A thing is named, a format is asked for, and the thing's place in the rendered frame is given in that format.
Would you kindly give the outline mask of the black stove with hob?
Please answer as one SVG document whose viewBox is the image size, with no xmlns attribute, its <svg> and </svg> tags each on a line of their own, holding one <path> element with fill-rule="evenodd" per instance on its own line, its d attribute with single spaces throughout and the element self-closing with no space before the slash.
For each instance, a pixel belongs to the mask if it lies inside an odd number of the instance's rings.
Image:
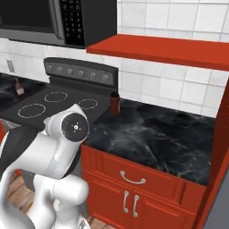
<svg viewBox="0 0 229 229">
<path fill-rule="evenodd" d="M 111 94 L 118 91 L 116 67 L 60 57 L 46 58 L 44 66 L 49 76 L 46 87 L 0 114 L 11 128 L 29 125 L 41 131 L 46 118 L 75 104 L 94 123 L 110 107 Z"/>
</svg>

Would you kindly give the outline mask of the red tall cabinet side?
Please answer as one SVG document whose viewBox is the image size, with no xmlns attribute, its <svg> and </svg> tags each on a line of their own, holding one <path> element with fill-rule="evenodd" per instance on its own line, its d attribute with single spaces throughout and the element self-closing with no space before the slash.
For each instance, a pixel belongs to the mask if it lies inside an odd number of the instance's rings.
<svg viewBox="0 0 229 229">
<path fill-rule="evenodd" d="M 229 165 L 229 81 L 216 116 L 208 186 L 191 229 L 203 229 Z"/>
</svg>

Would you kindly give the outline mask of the dark red bottle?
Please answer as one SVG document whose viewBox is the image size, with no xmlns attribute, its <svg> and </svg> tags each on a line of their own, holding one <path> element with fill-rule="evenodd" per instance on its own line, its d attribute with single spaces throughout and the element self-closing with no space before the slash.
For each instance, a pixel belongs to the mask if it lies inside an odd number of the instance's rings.
<svg viewBox="0 0 229 229">
<path fill-rule="evenodd" d="M 111 93 L 110 109 L 111 109 L 112 115 L 119 115 L 119 113 L 120 113 L 120 96 L 116 91 Z"/>
</svg>

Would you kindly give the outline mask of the red drawer front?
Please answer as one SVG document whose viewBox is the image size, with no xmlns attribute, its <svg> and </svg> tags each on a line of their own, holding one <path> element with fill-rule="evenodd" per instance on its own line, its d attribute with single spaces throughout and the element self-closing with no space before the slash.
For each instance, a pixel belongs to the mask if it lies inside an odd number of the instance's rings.
<svg viewBox="0 0 229 229">
<path fill-rule="evenodd" d="M 177 205 L 182 204 L 185 184 L 172 175 L 106 153 L 102 154 L 102 166 L 104 174 L 112 179 Z"/>
</svg>

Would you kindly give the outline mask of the red cupboard door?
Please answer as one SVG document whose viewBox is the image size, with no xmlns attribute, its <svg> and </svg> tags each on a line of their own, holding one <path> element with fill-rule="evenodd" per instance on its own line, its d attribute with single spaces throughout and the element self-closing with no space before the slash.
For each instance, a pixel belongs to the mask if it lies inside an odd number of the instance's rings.
<svg viewBox="0 0 229 229">
<path fill-rule="evenodd" d="M 83 177 L 89 184 L 89 213 L 116 229 L 131 229 L 131 190 L 89 172 Z"/>
<path fill-rule="evenodd" d="M 136 229 L 187 229 L 189 219 L 179 208 L 173 207 L 156 200 L 140 192 L 134 192 L 139 195 L 137 203 L 137 217 L 133 217 L 133 225 Z"/>
</svg>

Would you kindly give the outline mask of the small brown bottle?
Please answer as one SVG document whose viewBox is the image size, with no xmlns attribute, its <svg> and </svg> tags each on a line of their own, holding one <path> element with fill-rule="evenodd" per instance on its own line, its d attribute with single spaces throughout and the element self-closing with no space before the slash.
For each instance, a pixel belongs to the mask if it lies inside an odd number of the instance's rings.
<svg viewBox="0 0 229 229">
<path fill-rule="evenodd" d="M 24 88 L 21 85 L 21 83 L 19 82 L 19 80 L 16 80 L 15 89 L 16 89 L 18 96 L 21 96 L 24 94 Z"/>
</svg>

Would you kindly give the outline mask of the black microwave oven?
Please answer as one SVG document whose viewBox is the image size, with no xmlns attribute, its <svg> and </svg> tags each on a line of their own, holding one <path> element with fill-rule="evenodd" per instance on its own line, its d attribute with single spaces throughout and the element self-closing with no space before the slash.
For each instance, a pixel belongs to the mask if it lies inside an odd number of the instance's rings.
<svg viewBox="0 0 229 229">
<path fill-rule="evenodd" d="M 85 49 L 117 34 L 117 0 L 0 0 L 0 38 Z"/>
</svg>

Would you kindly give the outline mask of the red wall cabinet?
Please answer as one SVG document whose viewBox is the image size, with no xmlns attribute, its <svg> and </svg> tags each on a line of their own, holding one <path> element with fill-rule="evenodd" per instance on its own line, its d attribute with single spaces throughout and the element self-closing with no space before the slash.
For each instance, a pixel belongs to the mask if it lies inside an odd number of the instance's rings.
<svg viewBox="0 0 229 229">
<path fill-rule="evenodd" d="M 229 72 L 229 43 L 118 34 L 87 52 Z"/>
</svg>

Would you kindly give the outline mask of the grey wall socket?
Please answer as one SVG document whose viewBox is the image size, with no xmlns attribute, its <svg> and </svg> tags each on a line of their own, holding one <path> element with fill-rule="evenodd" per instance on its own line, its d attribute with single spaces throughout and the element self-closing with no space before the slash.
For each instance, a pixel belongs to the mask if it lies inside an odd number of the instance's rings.
<svg viewBox="0 0 229 229">
<path fill-rule="evenodd" d="M 11 60 L 6 60 L 7 66 L 10 72 L 15 72 L 14 67 L 13 67 L 13 62 Z"/>
</svg>

